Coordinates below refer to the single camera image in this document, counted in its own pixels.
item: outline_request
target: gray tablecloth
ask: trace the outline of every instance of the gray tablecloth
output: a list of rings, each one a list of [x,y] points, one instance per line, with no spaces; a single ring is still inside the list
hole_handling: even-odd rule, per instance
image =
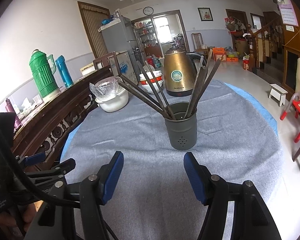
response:
[[[119,240],[197,239],[207,208],[196,200],[183,168],[186,151],[171,147],[162,116],[129,97],[117,112],[98,107],[86,117],[62,156],[61,161],[76,160],[67,182],[96,173],[120,150],[122,174],[112,200],[102,207]],[[189,151],[198,162],[226,181],[252,180],[267,201],[281,176],[283,155],[278,137],[259,112],[232,89],[212,80],[199,102],[197,120],[198,140]],[[224,239],[230,238],[233,206],[229,204]],[[83,236],[79,211],[76,227]]]

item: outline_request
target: red rubber foot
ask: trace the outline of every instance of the red rubber foot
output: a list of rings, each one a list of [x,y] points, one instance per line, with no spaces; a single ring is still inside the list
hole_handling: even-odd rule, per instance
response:
[[[287,112],[283,111],[282,115],[280,116],[280,120],[283,120],[287,116]]]
[[[295,137],[294,142],[297,143],[298,141],[300,141],[300,133],[298,134],[297,137]]]

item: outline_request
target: blue thermos bottle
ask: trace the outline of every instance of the blue thermos bottle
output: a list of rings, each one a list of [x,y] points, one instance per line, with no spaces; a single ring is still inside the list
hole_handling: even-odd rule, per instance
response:
[[[66,88],[70,87],[73,85],[73,81],[72,78],[69,74],[69,71],[67,69],[67,65],[65,62],[65,57],[64,56],[60,56],[56,59],[56,65],[57,68],[59,70],[60,76],[64,82],[64,84],[66,85]]]

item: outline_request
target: metal screw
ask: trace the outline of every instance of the metal screw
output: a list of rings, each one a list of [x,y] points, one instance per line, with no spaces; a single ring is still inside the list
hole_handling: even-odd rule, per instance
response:
[[[63,182],[62,181],[57,181],[54,185],[56,187],[62,187],[63,186]]]
[[[98,176],[96,174],[91,174],[89,177],[88,177],[88,180],[91,180],[91,181],[94,181],[98,178]]]
[[[247,180],[247,181],[246,181],[246,185],[247,185],[248,187],[252,187],[252,186],[253,186],[253,182],[252,182],[251,180]]]
[[[213,181],[218,181],[218,180],[220,179],[220,177],[219,177],[218,175],[212,175],[212,176],[211,176],[211,179],[212,179]]]

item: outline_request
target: small white step stool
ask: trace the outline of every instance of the small white step stool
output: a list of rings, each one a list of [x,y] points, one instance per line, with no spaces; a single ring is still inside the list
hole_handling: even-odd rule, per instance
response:
[[[286,103],[286,94],[288,91],[284,90],[282,87],[278,86],[277,84],[270,84],[271,91],[269,94],[269,98],[273,96],[275,99],[279,100],[279,106]]]

